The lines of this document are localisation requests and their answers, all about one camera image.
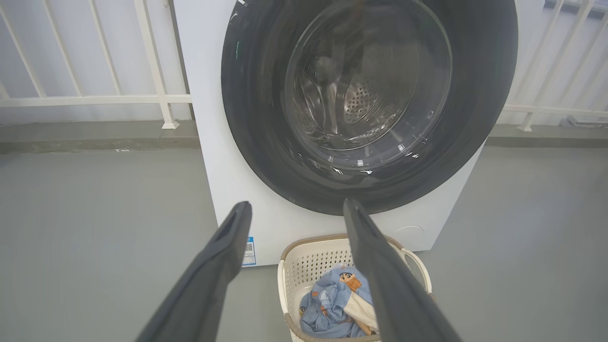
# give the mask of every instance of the white laundry basket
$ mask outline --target white laundry basket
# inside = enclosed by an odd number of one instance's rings
[[[403,248],[394,239],[390,237],[386,237],[386,239],[430,296],[432,293],[430,277],[422,261],[416,254]],[[299,311],[302,297],[309,293],[314,283],[337,263],[353,266],[350,244],[346,234],[299,240],[284,250],[277,270],[278,295],[285,322],[294,342],[371,342],[380,340],[380,334],[357,338],[319,339],[306,335],[301,330]],[[416,268],[412,268],[411,263],[414,263]]]

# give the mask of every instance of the gray floor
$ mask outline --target gray floor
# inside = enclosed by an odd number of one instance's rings
[[[0,340],[131,341],[214,230],[200,151],[0,156]],[[608,150],[485,148],[432,251],[465,341],[608,340]],[[289,341],[274,267],[218,341]]]

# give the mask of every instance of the cartoon character print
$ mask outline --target cartoon character print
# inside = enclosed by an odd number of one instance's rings
[[[346,286],[348,286],[352,292],[355,292],[359,287],[361,287],[361,281],[359,281],[359,279],[357,279],[353,273],[340,273],[340,281],[346,283]]]

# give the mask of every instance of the washing machine door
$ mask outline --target washing machine door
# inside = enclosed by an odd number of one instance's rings
[[[230,130],[276,193],[340,215],[407,204],[483,144],[511,86],[513,0],[238,0]]]

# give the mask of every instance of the railing post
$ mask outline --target railing post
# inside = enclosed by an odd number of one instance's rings
[[[154,33],[152,32],[152,26],[150,24],[150,14],[148,13],[147,1],[135,0],[135,9],[137,11],[139,27],[142,31],[143,44],[146,47],[146,54],[148,55],[148,62],[150,64],[150,71],[152,72],[154,88],[156,89],[156,94],[159,96],[162,117],[165,120],[165,124],[162,126],[162,128],[169,130],[175,129],[179,126],[179,123],[173,118],[171,104],[167,102],[167,89],[165,87],[165,80],[162,76],[161,63],[158,59],[158,51],[156,49],[156,42],[154,41]]]

